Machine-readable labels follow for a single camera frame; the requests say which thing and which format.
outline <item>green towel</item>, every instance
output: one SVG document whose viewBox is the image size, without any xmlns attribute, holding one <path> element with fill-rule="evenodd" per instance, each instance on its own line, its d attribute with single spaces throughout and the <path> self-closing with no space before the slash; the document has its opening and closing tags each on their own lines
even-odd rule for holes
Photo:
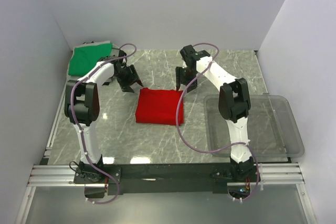
<svg viewBox="0 0 336 224">
<path fill-rule="evenodd" d="M 95 67 L 97 61 L 109 56 L 112 51 L 112 43 L 104 43 L 99 45 L 80 46 L 74 48 L 74 53 L 70 60 L 69 72 L 70 76 L 84 76 L 92 68 Z"/>
</svg>

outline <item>wall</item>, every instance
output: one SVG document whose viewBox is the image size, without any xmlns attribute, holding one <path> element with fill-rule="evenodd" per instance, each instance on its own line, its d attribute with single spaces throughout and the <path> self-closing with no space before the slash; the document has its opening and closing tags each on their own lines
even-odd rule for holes
<svg viewBox="0 0 336 224">
<path fill-rule="evenodd" d="M 306 153 L 299 160 L 319 223 L 335 223 L 336 0 L 286 0 L 258 53 L 272 94 L 288 98 Z"/>
<path fill-rule="evenodd" d="M 284 0 L 48 0 L 70 47 L 131 41 L 140 49 L 177 49 L 209 41 L 259 49 Z"/>
<path fill-rule="evenodd" d="M 69 47 L 42 0 L 0 0 L 0 223 L 14 223 L 42 158 Z"/>
</svg>

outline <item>marble surface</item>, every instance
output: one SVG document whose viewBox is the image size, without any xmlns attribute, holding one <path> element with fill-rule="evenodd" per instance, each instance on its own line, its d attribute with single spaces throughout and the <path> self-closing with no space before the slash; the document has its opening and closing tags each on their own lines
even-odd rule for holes
<svg viewBox="0 0 336 224">
<path fill-rule="evenodd" d="M 216 62 L 232 75 L 248 81 L 250 94 L 267 92 L 258 60 L 252 50 L 223 50 Z M 178 50 L 140 50 L 129 58 L 145 87 L 175 89 L 175 67 L 182 66 Z M 189 149 L 181 140 L 176 127 L 157 124 L 138 124 L 135 111 L 140 86 L 132 86 L 135 93 L 123 93 L 116 80 L 103 86 L 99 93 L 100 115 L 97 138 L 105 163 L 210 163 L 227 162 L 228 158 L 201 154 Z M 184 98 L 184 119 L 181 130 L 193 146 L 207 150 L 204 98 L 217 94 L 216 88 L 204 77 L 198 88 Z M 60 111 L 48 164 L 64 165 L 79 160 L 80 151 L 73 125 Z"/>
</svg>

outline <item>gray floor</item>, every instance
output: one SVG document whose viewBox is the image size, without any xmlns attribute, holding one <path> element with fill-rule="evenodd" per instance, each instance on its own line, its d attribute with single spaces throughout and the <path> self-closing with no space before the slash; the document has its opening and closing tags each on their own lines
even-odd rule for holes
<svg viewBox="0 0 336 224">
<path fill-rule="evenodd" d="M 229 73 L 248 81 L 250 94 L 263 94 L 266 86 L 258 60 L 252 50 L 223 50 L 217 63 Z M 129 58 L 145 85 L 150 89 L 175 89 L 175 67 L 182 65 L 178 50 L 140 50 Z M 100 90 L 100 116 L 97 124 L 99 147 L 105 163 L 209 163 L 227 162 L 227 158 L 200 154 L 184 145 L 174 126 L 138 124 L 135 110 L 140 86 L 132 86 L 135 93 L 121 92 L 116 81 Z M 204 116 L 204 98 L 218 94 L 216 88 L 204 77 L 198 88 L 184 99 L 185 123 L 183 135 L 193 146 L 207 150 Z M 49 165 L 69 164 L 79 160 L 79 144 L 73 125 L 61 110 L 55 133 Z M 266 161 L 283 161 L 264 159 Z"/>
<path fill-rule="evenodd" d="M 307 223 L 295 185 L 265 185 L 242 205 L 211 193 L 128 194 L 106 205 L 85 202 L 81 187 L 37 187 L 27 218 L 34 223 L 198 224 Z"/>
</svg>

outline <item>red towel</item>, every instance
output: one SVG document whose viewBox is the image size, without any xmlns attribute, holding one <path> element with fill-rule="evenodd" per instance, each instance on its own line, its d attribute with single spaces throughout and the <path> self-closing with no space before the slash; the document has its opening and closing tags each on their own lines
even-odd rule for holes
<svg viewBox="0 0 336 224">
<path fill-rule="evenodd" d="M 140 90 L 135 118 L 137 123 L 156 123 L 176 125 L 176 108 L 182 91 Z M 183 123 L 183 101 L 180 105 L 178 124 Z"/>
</svg>

